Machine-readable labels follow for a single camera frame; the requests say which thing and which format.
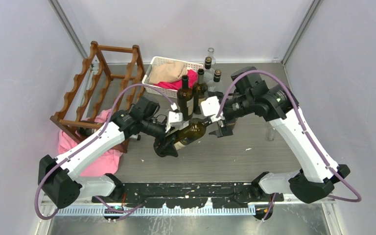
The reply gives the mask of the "black-neck green wine bottle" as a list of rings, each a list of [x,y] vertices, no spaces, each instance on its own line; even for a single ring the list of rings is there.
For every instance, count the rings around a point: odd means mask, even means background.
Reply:
[[[208,118],[199,119],[193,118],[189,121],[187,127],[175,132],[174,147],[176,150],[180,150],[192,142],[200,139],[206,133],[207,127],[212,124]]]

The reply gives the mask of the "silver-neck dark wine bottle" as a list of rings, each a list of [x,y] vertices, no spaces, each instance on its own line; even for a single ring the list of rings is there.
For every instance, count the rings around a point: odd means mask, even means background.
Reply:
[[[82,137],[89,137],[91,136],[97,129],[94,128],[85,128],[85,127],[78,127],[77,128],[77,133],[82,136]],[[130,139],[140,141],[141,140],[141,135],[136,134],[132,135]]]

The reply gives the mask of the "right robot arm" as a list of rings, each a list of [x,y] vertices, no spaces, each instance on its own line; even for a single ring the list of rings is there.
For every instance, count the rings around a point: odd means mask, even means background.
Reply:
[[[293,194],[310,204],[332,197],[334,185],[346,181],[350,169],[338,164],[315,137],[295,96],[276,76],[263,70],[241,70],[230,84],[238,96],[232,99],[208,97],[200,105],[203,114],[218,122],[216,135],[223,137],[225,123],[236,118],[255,114],[264,118],[286,141],[301,168],[286,173],[264,172],[253,181],[252,194],[258,201],[273,193]]]

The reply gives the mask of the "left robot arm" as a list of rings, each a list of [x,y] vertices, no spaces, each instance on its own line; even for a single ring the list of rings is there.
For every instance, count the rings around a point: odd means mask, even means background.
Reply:
[[[43,191],[59,209],[80,197],[104,196],[111,202],[119,201],[123,196],[119,179],[110,173],[100,177],[82,177],[81,173],[102,154],[133,135],[164,137],[166,124],[154,121],[159,108],[159,103],[142,97],[130,109],[114,112],[98,130],[71,150],[56,158],[42,157],[37,191]]]

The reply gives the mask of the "dark bottle beige label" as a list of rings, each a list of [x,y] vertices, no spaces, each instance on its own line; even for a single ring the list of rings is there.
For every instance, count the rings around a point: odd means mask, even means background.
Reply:
[[[229,124],[229,125],[235,125],[236,122],[237,122],[237,118],[233,118],[232,120],[230,120],[230,121],[228,122],[228,124]]]

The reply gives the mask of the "dark bottle gold label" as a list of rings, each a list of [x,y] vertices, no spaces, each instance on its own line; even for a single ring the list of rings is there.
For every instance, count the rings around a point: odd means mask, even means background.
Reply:
[[[204,81],[204,69],[197,71],[197,81],[192,86],[193,93],[193,112],[197,115],[201,114],[200,103],[205,100],[205,93],[208,90],[208,85]]]

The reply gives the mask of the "clear bottle black cap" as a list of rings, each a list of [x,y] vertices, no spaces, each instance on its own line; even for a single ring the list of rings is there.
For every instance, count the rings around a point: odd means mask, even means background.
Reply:
[[[208,77],[207,85],[208,85],[209,93],[222,92],[221,70],[215,70],[213,77],[212,78],[210,76]]]
[[[204,81],[206,83],[212,83],[214,77],[214,69],[212,68],[212,58],[206,57],[204,61]]]

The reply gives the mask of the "brown wine bottle white label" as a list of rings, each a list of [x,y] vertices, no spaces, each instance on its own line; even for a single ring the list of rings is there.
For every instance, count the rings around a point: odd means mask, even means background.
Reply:
[[[177,103],[183,115],[183,120],[188,121],[193,116],[193,93],[189,86],[189,76],[181,77],[182,86],[177,91]]]

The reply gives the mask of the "rear clear bottle black cap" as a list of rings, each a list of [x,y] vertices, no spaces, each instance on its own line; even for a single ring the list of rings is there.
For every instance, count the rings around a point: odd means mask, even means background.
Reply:
[[[204,61],[204,81],[206,83],[212,83],[214,77],[214,69],[212,68],[212,58],[206,57]]]

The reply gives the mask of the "empty clear glass bottle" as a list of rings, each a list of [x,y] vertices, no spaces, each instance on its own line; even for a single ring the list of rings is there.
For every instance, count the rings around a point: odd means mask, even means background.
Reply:
[[[210,47],[208,48],[208,57],[211,58],[211,65],[214,65],[216,63],[216,59],[214,57],[214,48]]]

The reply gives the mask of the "brown wooden wine rack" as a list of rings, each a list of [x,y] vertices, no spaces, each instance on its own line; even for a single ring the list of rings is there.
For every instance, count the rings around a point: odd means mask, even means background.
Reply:
[[[131,61],[127,63],[125,74],[112,73],[105,56],[104,51],[128,53],[132,55]],[[86,88],[83,93],[81,103],[75,110],[75,119],[69,120],[66,115],[76,97],[80,86],[88,71],[94,68],[94,72],[90,75],[90,87]],[[85,111],[89,111],[88,121],[95,121],[96,116],[101,111],[108,89],[114,80],[120,81],[118,92],[123,91],[131,84],[140,84],[146,75],[141,49],[138,45],[132,47],[116,47],[100,45],[96,41],[92,41],[90,45],[90,55],[82,61],[81,72],[73,78],[73,87],[64,95],[64,104],[61,110],[55,112],[50,120],[59,127],[59,129],[67,134],[75,143],[81,143],[85,137],[79,135],[79,128],[96,128],[99,124],[91,124],[83,119]]]

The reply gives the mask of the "clear drinking glass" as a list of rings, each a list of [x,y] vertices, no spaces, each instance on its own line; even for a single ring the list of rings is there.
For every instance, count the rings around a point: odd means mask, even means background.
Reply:
[[[266,140],[274,141],[276,136],[276,129],[269,123],[266,123]]]

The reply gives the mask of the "pink cloth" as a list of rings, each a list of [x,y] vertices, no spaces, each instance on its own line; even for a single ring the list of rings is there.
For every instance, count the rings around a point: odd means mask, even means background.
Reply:
[[[77,143],[62,130],[58,134],[58,154],[63,154],[77,146]],[[121,145],[109,149],[92,162],[81,172],[81,177],[100,177],[106,173],[116,173],[119,166],[120,157],[123,154]]]

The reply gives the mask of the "magenta cloth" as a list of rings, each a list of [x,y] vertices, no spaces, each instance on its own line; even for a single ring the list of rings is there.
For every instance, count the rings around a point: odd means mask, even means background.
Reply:
[[[194,85],[194,83],[198,79],[197,71],[188,70],[187,76],[188,76],[188,79],[189,79],[188,85],[189,85],[190,88],[192,88],[192,86]],[[159,82],[158,84],[155,84],[155,86],[158,86],[158,87],[164,88],[164,89],[177,91],[182,87],[182,80],[178,80],[178,81],[172,82],[172,83],[170,83],[170,82]]]

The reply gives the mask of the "white plastic basket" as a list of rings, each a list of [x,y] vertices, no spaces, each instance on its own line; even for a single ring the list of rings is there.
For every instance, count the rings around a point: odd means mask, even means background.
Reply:
[[[142,83],[149,86],[146,88],[148,93],[159,94],[160,90],[167,97],[176,98],[177,90],[182,86],[182,76],[188,75],[189,86],[192,86],[197,80],[197,71],[203,67],[198,63],[155,56],[146,70]]]

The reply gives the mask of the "beige cloth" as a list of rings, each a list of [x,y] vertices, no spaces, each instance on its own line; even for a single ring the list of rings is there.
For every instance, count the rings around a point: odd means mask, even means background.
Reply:
[[[166,62],[164,64],[154,66],[149,77],[151,84],[159,82],[176,82],[183,75],[187,74],[187,68],[183,62]]]

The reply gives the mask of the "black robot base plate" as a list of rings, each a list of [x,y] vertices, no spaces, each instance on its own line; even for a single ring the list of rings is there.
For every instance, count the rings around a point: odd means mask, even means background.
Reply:
[[[245,182],[219,183],[124,183],[113,197],[101,197],[107,204],[119,203],[158,209],[203,208],[208,201],[214,209],[244,208],[251,203],[269,203],[272,196]]]

